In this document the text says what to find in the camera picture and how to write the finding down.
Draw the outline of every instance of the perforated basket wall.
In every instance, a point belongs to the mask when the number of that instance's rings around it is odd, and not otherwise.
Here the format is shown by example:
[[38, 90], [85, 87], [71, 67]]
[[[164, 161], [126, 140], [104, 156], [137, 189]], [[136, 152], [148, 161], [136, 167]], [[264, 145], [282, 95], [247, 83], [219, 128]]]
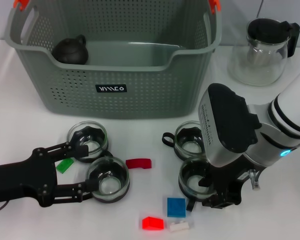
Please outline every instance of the perforated basket wall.
[[[123, 119], [183, 116], [196, 105], [211, 54], [221, 40], [221, 12], [212, 14], [208, 2], [30, 0], [23, 11], [11, 10], [5, 39], [16, 49], [42, 101], [53, 112]], [[34, 17], [21, 41], [29, 14]], [[160, 66], [56, 61], [51, 54], [56, 44], [79, 34], [91, 41], [182, 48]], [[127, 92], [96, 90], [96, 85], [122, 84]]]

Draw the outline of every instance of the gray plastic basket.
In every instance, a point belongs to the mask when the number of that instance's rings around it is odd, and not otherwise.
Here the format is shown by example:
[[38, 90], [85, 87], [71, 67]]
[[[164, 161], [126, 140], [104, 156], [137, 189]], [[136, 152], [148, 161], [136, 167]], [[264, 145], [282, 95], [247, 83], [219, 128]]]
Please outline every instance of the gray plastic basket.
[[[195, 107], [221, 41], [221, 12], [209, 1], [30, 0], [11, 10], [5, 40], [52, 112], [179, 117]], [[87, 38], [88, 63], [56, 61], [54, 46], [80, 34]], [[127, 92], [100, 93], [96, 85], [126, 85]]]

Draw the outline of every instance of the orange basket clip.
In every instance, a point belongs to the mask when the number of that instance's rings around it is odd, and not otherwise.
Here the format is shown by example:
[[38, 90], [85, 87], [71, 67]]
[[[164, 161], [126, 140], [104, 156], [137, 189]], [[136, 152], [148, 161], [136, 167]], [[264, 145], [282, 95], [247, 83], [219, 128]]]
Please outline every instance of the orange basket clip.
[[209, 0], [210, 3], [210, 7], [211, 7], [211, 12], [212, 14], [215, 14], [215, 6], [216, 6], [216, 10], [218, 12], [221, 11], [221, 4], [220, 4], [220, 0]]
[[20, 11], [23, 11], [27, 7], [29, 1], [30, 0], [14, 0], [13, 7], [16, 8], [18, 3], [21, 3]]

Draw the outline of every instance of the teapot handle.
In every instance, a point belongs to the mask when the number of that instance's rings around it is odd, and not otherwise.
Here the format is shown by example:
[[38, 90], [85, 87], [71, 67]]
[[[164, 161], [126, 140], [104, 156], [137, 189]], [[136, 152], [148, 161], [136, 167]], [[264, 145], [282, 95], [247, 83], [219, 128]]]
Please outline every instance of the teapot handle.
[[292, 57], [295, 54], [300, 35], [300, 26], [297, 23], [291, 23], [290, 27], [291, 38], [288, 42], [288, 58]]
[[77, 36], [75, 39], [78, 40], [79, 43], [82, 44], [83, 46], [86, 46], [87, 40], [86, 40], [86, 37], [85, 37], [85, 36], [79, 35], [79, 36]]

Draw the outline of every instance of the glass teapot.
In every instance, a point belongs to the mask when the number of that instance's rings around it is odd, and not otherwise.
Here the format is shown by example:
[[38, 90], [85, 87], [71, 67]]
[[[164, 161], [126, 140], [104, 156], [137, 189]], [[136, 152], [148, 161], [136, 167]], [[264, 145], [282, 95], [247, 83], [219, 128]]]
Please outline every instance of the glass teapot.
[[257, 18], [247, 25], [245, 44], [233, 47], [228, 63], [230, 74], [242, 83], [266, 86], [284, 72], [295, 53], [300, 26], [297, 23]]

